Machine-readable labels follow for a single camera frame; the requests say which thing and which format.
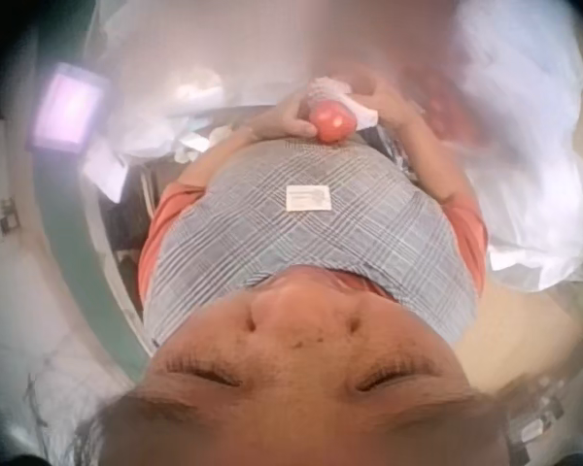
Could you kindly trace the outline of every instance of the hand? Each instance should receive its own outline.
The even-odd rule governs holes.
[[[378,112],[381,121],[388,128],[399,129],[420,116],[396,87],[369,68],[361,65],[349,66],[334,77],[349,83],[355,92],[350,97],[368,109]]]
[[[304,97],[304,91],[296,92],[275,107],[251,118],[246,126],[251,128],[258,141],[289,136],[313,138],[318,134],[318,129],[299,116]]]

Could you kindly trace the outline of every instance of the nostril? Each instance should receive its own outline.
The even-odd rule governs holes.
[[[358,317],[352,317],[348,322],[348,331],[350,335],[354,335],[359,331],[360,319]]]
[[[257,326],[255,325],[255,321],[253,320],[253,316],[250,313],[246,319],[246,328],[251,333],[257,330]]]

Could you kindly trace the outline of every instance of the orange undershirt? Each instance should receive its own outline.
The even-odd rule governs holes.
[[[203,187],[180,183],[171,183],[164,190],[138,265],[138,289],[143,301],[147,295],[164,235],[175,219],[185,209],[194,205],[203,194],[205,194]],[[486,278],[488,234],[479,208],[473,200],[459,196],[446,201],[442,209],[456,234],[460,256],[473,278],[478,294],[481,294]],[[380,286],[364,277],[346,272],[337,272],[337,276],[350,288],[372,291],[389,297]]]

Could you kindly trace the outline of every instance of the white plastic bag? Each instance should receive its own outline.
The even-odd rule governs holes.
[[[583,165],[572,149],[583,62],[572,20],[548,0],[468,0],[458,15],[471,58],[458,85],[495,141],[464,166],[494,276],[523,291],[552,286],[583,261]]]

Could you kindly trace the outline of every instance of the white label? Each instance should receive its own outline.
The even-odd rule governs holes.
[[[290,185],[287,190],[287,211],[330,211],[330,189],[328,186]]]

